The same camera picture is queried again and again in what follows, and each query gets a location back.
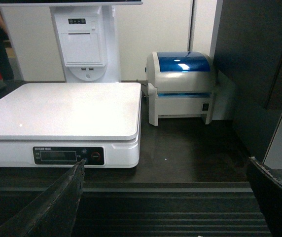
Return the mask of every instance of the scale platform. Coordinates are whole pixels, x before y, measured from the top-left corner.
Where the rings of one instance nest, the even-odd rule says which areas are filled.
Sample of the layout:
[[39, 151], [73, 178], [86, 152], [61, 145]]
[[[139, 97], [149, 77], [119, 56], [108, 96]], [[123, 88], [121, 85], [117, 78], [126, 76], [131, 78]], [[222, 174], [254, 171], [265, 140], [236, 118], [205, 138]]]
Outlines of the scale platform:
[[29, 83], [0, 99], [0, 167], [131, 168], [139, 83]]

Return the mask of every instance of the black panel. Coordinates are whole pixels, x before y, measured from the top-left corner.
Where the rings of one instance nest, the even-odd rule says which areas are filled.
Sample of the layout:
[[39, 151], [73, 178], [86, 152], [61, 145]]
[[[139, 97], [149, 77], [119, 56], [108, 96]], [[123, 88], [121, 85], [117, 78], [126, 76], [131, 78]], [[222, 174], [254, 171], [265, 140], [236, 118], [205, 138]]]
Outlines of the black panel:
[[85, 165], [104, 165], [102, 147], [33, 147], [35, 164], [75, 164], [82, 159]]
[[282, 109], [271, 100], [282, 94], [282, 1], [224, 0], [214, 63], [260, 106]]

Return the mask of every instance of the dark cabinet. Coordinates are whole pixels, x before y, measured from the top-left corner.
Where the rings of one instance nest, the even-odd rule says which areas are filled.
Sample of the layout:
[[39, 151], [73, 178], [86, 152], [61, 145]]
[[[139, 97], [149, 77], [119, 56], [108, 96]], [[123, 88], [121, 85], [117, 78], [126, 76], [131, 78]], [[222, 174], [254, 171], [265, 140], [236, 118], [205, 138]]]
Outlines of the dark cabinet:
[[265, 109], [282, 109], [282, 0], [223, 0], [214, 63]]

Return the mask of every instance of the scale button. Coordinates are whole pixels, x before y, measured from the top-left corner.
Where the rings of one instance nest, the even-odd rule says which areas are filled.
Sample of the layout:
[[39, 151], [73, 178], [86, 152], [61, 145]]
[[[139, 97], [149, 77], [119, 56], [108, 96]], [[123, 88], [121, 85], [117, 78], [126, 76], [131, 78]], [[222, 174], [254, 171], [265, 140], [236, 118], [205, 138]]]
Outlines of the scale button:
[[91, 154], [91, 158], [92, 158], [93, 160], [95, 160], [95, 161], [98, 161], [98, 160], [101, 159], [101, 154], [99, 154], [98, 152], [93, 152], [93, 153]]

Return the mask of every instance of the electronic scale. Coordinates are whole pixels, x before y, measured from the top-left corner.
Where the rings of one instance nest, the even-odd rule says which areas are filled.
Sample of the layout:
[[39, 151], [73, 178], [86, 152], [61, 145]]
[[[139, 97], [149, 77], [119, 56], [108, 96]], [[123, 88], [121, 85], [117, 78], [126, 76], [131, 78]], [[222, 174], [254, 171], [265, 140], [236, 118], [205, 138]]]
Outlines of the electronic scale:
[[139, 83], [28, 83], [0, 99], [0, 167], [134, 167], [140, 126]]

